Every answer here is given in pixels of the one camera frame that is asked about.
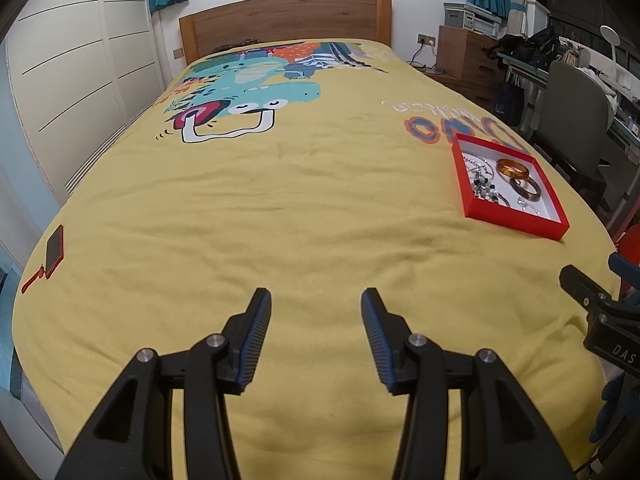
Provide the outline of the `gloved right hand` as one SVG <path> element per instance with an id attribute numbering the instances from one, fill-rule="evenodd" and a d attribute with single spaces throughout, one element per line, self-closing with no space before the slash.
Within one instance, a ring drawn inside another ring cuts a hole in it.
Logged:
<path id="1" fill-rule="evenodd" d="M 590 432 L 590 443 L 598 443 L 606 436 L 617 413 L 631 418 L 639 415 L 638 385 L 638 380 L 627 373 L 618 375 L 605 385 L 601 393 L 604 404 L 598 411 L 596 424 Z"/>

